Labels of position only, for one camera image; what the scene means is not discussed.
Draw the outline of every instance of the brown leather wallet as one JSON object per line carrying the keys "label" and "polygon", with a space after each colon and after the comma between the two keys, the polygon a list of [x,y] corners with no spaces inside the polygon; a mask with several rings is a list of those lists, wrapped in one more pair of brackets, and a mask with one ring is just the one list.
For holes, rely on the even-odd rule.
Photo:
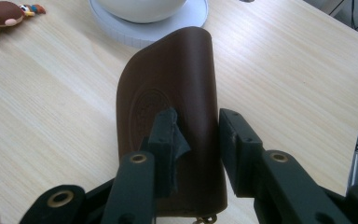
{"label": "brown leather wallet", "polygon": [[117,88],[118,153],[139,150],[158,112],[173,107],[191,150],[176,163],[177,192],[158,199],[161,217],[210,217],[227,207],[218,144],[212,39],[201,28],[177,30],[140,50]]}

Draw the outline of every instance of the white plate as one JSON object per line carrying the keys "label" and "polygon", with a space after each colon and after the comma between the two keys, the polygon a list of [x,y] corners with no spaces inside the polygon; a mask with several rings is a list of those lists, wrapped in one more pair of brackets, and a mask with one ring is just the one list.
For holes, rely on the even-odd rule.
{"label": "white plate", "polygon": [[89,5],[95,20],[110,37],[140,49],[180,28],[201,27],[208,16],[207,0],[187,0],[173,16],[147,24],[124,21],[104,10],[97,0],[89,0]]}

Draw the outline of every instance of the brown toy duck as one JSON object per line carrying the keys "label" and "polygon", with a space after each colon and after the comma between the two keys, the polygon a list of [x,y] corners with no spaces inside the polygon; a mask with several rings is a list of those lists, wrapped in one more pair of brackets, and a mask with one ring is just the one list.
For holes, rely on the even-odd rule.
{"label": "brown toy duck", "polygon": [[21,5],[17,6],[8,1],[0,1],[0,27],[14,26],[25,16],[34,16],[34,14],[45,14],[46,11],[39,5]]}

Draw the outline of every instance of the table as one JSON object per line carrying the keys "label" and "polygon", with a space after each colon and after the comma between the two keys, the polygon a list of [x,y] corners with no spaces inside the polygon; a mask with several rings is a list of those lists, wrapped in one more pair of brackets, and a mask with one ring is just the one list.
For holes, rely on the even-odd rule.
{"label": "table", "polygon": [[[109,39],[86,0],[26,3],[47,14],[0,32],[2,223],[18,222],[47,189],[89,191],[115,176],[117,83],[138,51]],[[358,33],[300,0],[209,5],[219,107],[344,194],[358,134]],[[228,199],[217,223],[257,223],[253,200],[230,186]]]}

